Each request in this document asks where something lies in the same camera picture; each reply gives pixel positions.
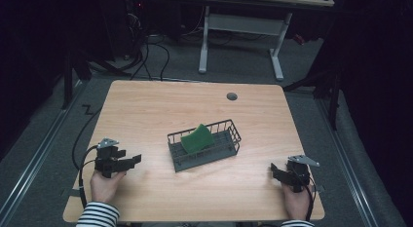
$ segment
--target black and white striped sleeve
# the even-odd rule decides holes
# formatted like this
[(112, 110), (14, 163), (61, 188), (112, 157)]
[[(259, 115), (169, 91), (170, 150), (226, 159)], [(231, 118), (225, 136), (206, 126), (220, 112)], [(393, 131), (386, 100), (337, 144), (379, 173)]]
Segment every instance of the black and white striped sleeve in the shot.
[(100, 202), (89, 202), (76, 227), (116, 227), (119, 215), (119, 211), (113, 206)]
[(315, 227), (315, 225), (303, 220), (288, 220), (281, 227)]

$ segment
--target gray floor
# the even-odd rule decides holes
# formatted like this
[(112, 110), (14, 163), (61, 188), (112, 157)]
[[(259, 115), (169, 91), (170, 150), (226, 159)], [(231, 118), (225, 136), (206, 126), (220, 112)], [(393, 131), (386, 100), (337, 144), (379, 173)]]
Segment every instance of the gray floor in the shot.
[[(292, 40), (284, 41), (280, 53), (284, 80), (278, 82), (267, 52), (274, 38), (259, 38), (252, 42), (241, 38), (252, 37), (240, 35), (225, 45), (218, 44), (228, 42), (226, 38), (211, 39), (206, 74), (197, 71), (200, 41), (182, 40), (178, 43), (163, 40), (159, 45), (166, 47), (170, 55), (164, 78), (286, 86), (306, 76), (322, 44), (321, 40), (303, 46)], [(151, 41), (160, 39), (161, 37), (152, 37)], [(157, 46), (149, 46), (149, 49), (147, 68), (152, 77), (156, 78), (167, 60), (167, 53)], [(138, 79), (146, 80), (143, 77), (145, 75), (146, 71), (140, 70)], [(102, 106), (110, 83), (115, 79), (120, 78), (96, 72), (89, 83), (83, 83), (76, 89), (77, 99), (69, 111), (60, 110), (62, 82), (56, 86), (54, 95), (33, 115), (19, 141), (0, 164), (0, 204), (7, 204), (2, 207), (0, 217), (3, 219), (0, 223), (4, 226), (74, 226), (73, 223), (63, 221), (62, 213), (67, 202), (67, 190), (73, 185), (77, 174), (71, 163), (71, 149), (78, 133), (91, 118), (85, 114), (86, 108), (82, 105), (89, 104), (90, 111), (96, 111)], [(344, 97), (340, 96), (337, 132), (333, 132), (325, 121), (324, 100), (313, 99), (311, 88), (286, 93), (286, 97), (306, 154), (321, 164), (320, 168), (312, 169), (316, 183), (325, 188), (319, 194), (325, 218), (315, 221), (316, 225), (405, 226), (364, 152)], [(64, 121), (61, 128), (50, 136), (47, 133), (56, 118)], [(89, 144), (96, 119), (91, 121), (80, 137), (77, 158)], [(47, 135), (52, 139), (50, 144), (42, 143)], [(39, 147), (44, 149), (46, 157), (40, 163), (41, 167), (32, 171), (34, 179), (22, 186), (26, 188), (21, 192), (25, 195), (21, 199), (9, 199), (19, 179), (30, 172), (25, 169), (32, 158), (38, 155), (36, 152)], [(350, 171), (355, 171), (360, 190), (352, 188), (355, 187), (354, 181), (347, 176), (349, 165), (343, 166), (343, 154), (339, 148), (342, 148), (345, 159), (348, 159)], [(359, 199), (366, 201), (369, 209), (361, 207)]]

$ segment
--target hand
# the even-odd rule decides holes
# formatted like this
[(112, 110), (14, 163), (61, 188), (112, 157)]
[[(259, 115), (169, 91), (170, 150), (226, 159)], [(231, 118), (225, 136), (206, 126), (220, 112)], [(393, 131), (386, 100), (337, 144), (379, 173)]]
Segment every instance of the hand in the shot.
[(285, 209), (290, 219), (306, 220), (307, 211), (310, 204), (310, 197), (306, 190), (300, 193), (292, 192), (288, 185), (282, 183), (282, 190), (285, 196)]
[(120, 171), (112, 178), (106, 178), (100, 171), (95, 170), (91, 178), (92, 200), (106, 204), (111, 202), (119, 182), (126, 174), (125, 171)]

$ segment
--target metal basket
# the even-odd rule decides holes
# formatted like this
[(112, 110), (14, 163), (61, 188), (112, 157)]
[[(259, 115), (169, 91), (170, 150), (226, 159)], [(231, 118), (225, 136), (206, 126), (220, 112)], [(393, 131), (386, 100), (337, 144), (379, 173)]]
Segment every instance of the metal basket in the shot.
[(206, 127), (212, 133), (214, 144), (191, 154), (183, 148), (181, 137), (193, 132), (196, 128), (168, 134), (169, 151), (175, 172), (237, 155), (240, 150), (241, 137), (231, 119), (212, 123)]

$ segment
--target green object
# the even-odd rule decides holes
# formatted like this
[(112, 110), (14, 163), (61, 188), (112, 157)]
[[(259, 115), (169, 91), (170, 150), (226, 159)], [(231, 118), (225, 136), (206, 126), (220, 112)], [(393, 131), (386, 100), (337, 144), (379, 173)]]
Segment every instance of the green object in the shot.
[(195, 153), (213, 144), (212, 133), (200, 124), (193, 132), (182, 136), (181, 143), (188, 154)]

